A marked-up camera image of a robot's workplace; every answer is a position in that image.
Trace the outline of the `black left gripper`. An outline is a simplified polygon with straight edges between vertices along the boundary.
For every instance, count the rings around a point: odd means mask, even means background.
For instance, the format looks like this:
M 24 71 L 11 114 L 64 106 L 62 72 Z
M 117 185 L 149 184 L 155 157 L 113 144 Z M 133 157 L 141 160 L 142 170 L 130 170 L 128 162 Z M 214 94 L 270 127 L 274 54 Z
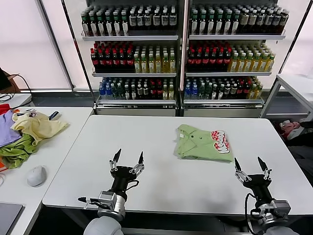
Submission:
M 126 195 L 126 192 L 129 189 L 134 188 L 139 184 L 137 177 L 144 170 L 143 151 L 140 154 L 138 164 L 133 168 L 129 166 L 117 166 L 120 154 L 121 148 L 115 153 L 113 159 L 109 161 L 111 176 L 113 177 L 113 184 L 109 191 L 116 195 Z

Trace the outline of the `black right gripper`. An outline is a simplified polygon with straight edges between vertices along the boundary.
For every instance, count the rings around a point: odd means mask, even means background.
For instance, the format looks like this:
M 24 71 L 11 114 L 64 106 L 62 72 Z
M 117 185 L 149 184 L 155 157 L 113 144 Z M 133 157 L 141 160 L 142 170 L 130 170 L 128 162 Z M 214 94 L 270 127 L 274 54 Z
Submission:
M 244 187 L 252 190 L 256 200 L 255 205 L 269 204 L 273 200 L 273 197 L 268 189 L 271 184 L 271 169 L 268 168 L 267 164 L 260 157 L 257 159 L 263 174 L 247 175 L 242 171 L 237 158 L 234 158 L 235 176 L 241 183 L 243 183 Z

